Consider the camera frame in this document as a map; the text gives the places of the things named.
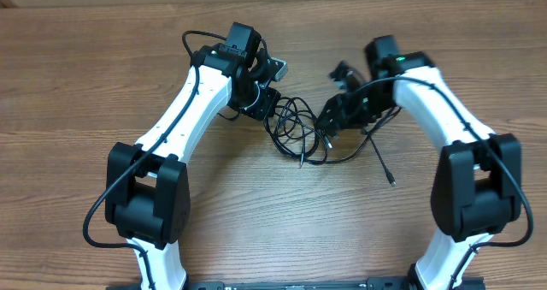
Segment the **black usb cable white plug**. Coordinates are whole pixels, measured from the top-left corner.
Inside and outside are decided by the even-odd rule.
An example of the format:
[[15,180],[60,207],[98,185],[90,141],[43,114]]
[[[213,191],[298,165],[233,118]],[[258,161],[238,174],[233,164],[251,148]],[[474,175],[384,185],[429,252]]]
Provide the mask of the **black usb cable white plug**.
[[263,120],[263,126],[274,148],[300,166],[335,164],[328,159],[331,147],[326,133],[315,127],[316,121],[317,116],[302,98],[281,97],[273,106],[273,114]]

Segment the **black usb cable silver plug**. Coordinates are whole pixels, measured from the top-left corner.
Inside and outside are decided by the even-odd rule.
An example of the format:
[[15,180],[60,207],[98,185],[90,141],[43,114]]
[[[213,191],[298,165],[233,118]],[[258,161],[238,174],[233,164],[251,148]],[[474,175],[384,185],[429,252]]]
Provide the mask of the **black usb cable silver plug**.
[[362,134],[365,136],[363,141],[359,144],[359,146],[356,148],[354,152],[349,154],[347,157],[342,157],[338,159],[329,159],[328,158],[328,151],[330,150],[329,144],[325,144],[325,157],[322,160],[313,161],[310,162],[312,165],[338,165],[342,163],[347,163],[349,161],[352,161],[356,159],[362,151],[365,149],[367,145],[371,145],[374,151],[374,154],[378,158],[378,161],[380,163],[380,166],[384,170],[385,178],[387,179],[390,186],[396,186],[397,181],[394,176],[394,174],[390,171],[387,164],[385,163],[384,158],[381,155],[381,152],[379,150],[379,147],[377,146],[376,142],[373,139],[373,136],[387,123],[389,123],[392,119],[398,116],[398,114],[401,112],[401,107],[393,107],[391,109],[388,109],[387,113],[385,115],[382,115],[380,119],[373,125],[373,127],[369,130],[367,130],[365,127],[362,129]]

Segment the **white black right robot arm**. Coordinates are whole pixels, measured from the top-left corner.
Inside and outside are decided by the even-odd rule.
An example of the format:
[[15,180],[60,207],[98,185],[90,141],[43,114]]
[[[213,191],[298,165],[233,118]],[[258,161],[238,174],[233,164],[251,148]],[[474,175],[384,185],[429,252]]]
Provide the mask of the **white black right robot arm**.
[[430,197],[437,229],[410,268],[405,289],[474,289],[463,273],[480,249],[530,240],[533,217],[521,189],[521,144],[478,120],[423,52],[369,61],[366,80],[346,62],[329,74],[341,93],[327,100],[316,127],[328,138],[365,127],[395,108],[409,112],[438,151]]

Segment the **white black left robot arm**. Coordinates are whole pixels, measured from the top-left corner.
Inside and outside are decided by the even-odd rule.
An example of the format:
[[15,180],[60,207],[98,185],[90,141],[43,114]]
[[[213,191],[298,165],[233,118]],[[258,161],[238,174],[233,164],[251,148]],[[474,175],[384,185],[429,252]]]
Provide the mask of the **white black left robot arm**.
[[185,84],[160,120],[135,144],[110,150],[105,191],[83,221],[90,246],[134,250],[141,274],[135,289],[185,287],[178,238],[191,210],[187,168],[217,113],[228,106],[265,121],[280,99],[270,83],[287,66],[268,54],[258,31],[235,22],[218,40],[189,54]]

